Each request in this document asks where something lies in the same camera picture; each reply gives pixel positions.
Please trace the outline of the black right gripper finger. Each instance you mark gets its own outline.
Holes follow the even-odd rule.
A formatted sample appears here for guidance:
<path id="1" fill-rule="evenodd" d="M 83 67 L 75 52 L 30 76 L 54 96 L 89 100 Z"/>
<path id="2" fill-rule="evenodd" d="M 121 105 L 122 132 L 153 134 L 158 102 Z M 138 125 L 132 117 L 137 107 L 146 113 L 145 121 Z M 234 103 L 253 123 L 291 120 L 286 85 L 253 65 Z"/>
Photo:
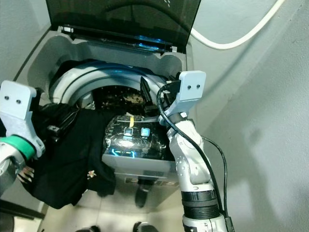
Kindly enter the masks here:
<path id="1" fill-rule="evenodd" d="M 157 108 L 156 100 L 153 100 L 153 91 L 157 91 L 157 83 L 146 77 L 140 78 L 140 92 L 144 99 L 144 108 Z"/>

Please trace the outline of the black garment small flower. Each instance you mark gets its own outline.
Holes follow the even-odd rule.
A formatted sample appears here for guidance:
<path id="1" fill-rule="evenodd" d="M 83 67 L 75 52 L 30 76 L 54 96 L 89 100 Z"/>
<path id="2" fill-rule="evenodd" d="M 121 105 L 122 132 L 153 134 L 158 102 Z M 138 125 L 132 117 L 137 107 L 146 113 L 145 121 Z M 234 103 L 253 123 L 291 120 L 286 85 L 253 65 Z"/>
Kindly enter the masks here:
<path id="1" fill-rule="evenodd" d="M 61 137 L 42 139 L 46 150 L 18 175 L 24 189 L 49 207 L 77 205 L 87 190 L 113 195 L 113 168 L 102 161 L 105 128 L 117 111 L 79 108 Z"/>

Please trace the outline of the grey top-load washing machine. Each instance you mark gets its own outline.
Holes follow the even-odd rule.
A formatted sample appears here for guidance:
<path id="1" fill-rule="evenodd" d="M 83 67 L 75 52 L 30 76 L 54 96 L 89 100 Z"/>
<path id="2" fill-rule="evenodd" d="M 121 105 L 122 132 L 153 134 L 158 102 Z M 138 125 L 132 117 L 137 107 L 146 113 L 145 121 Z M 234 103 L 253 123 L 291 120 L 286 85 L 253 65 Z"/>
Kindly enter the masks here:
<path id="1" fill-rule="evenodd" d="M 70 35 L 62 33 L 60 29 L 52 29 L 50 26 L 34 46 L 12 81 L 36 89 L 39 95 L 39 108 L 39 106 L 51 103 L 48 97 L 50 81 L 60 64 L 67 60 L 94 59 L 147 68 L 157 75 L 165 77 L 167 83 L 170 80 L 179 80 L 181 72 L 191 71 L 188 62 L 190 58 L 188 49 L 189 44 L 187 44 L 185 54 L 179 52 L 155 53 L 86 38 L 72 38 Z M 92 92 L 83 95 L 79 101 L 70 105 L 86 110 L 97 110 Z M 142 111 L 132 112 L 111 111 L 119 111 L 120 115 L 153 117 L 155 122 L 159 122 L 161 126 L 166 128 L 167 135 L 170 130 L 169 125 L 161 123 L 162 118 L 158 108 L 143 108 Z M 172 121 L 183 118 L 188 119 L 186 113 L 170 116 Z M 115 193 L 106 197 L 125 197 L 130 208 L 155 209 L 173 192 L 181 190 L 175 158 L 168 161 L 103 154 L 102 161 L 113 168 L 116 180 Z"/>

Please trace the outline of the glossy washer control panel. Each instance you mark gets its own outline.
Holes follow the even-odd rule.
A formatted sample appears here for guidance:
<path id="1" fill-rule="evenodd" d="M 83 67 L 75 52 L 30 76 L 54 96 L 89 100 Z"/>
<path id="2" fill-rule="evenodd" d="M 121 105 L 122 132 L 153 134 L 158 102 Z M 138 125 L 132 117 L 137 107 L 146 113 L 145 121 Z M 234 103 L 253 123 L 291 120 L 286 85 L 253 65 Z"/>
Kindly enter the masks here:
<path id="1" fill-rule="evenodd" d="M 117 115 L 105 128 L 104 155 L 172 161 L 166 132 L 153 117 Z"/>

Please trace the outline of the white washer drum rim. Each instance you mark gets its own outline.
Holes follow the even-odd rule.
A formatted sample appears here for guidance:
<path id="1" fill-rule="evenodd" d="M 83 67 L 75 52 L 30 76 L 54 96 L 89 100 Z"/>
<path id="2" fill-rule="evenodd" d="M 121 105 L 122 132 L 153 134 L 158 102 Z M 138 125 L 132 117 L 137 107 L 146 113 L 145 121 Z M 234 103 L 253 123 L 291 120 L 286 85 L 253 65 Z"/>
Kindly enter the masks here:
<path id="1" fill-rule="evenodd" d="M 166 78 L 147 68 L 105 62 L 102 60 L 67 60 L 60 64 L 49 84 L 50 102 L 75 104 L 96 88 L 126 86 L 140 90 L 140 78 L 157 83 L 157 90 Z"/>

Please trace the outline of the dark tinted washer lid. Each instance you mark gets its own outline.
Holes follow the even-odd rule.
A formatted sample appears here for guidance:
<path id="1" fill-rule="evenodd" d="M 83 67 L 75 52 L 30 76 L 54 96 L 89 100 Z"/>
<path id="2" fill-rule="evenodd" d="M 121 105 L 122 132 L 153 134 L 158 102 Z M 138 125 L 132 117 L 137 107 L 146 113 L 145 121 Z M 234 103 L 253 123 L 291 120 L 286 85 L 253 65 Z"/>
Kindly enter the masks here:
<path id="1" fill-rule="evenodd" d="M 52 29 L 155 53 L 187 52 L 201 0 L 46 0 Z"/>

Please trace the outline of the black robot left leg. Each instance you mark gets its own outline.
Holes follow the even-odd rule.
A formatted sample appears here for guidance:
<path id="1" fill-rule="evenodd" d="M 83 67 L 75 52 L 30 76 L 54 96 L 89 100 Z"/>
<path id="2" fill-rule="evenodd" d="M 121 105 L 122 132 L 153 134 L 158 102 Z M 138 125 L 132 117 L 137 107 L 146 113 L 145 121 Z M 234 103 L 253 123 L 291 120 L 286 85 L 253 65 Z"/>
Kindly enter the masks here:
<path id="1" fill-rule="evenodd" d="M 76 230 L 75 232 L 101 232 L 101 229 L 99 226 L 94 225 L 88 228 L 82 228 L 82 229 Z"/>

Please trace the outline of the black robot leg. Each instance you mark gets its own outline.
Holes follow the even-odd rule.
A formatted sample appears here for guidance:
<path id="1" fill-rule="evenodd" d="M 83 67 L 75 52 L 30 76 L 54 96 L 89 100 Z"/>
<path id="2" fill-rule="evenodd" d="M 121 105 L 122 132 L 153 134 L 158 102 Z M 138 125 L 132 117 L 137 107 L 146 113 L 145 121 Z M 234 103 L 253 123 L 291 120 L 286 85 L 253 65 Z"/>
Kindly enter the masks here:
<path id="1" fill-rule="evenodd" d="M 138 221 L 133 225 L 132 232 L 159 232 L 159 230 L 148 222 Z"/>
<path id="2" fill-rule="evenodd" d="M 101 229 L 99 226 L 94 225 L 88 228 L 82 228 L 82 229 L 76 230 L 75 232 L 101 232 Z"/>

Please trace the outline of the black robot right leg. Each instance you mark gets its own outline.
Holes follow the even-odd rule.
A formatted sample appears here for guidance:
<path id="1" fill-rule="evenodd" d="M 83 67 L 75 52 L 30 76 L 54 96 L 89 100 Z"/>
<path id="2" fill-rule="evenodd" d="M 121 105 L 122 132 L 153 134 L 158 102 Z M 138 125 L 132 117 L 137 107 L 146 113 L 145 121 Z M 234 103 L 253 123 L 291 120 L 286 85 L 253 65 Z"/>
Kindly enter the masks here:
<path id="1" fill-rule="evenodd" d="M 159 232 L 159 230 L 148 222 L 138 221 L 133 225 L 132 232 Z"/>

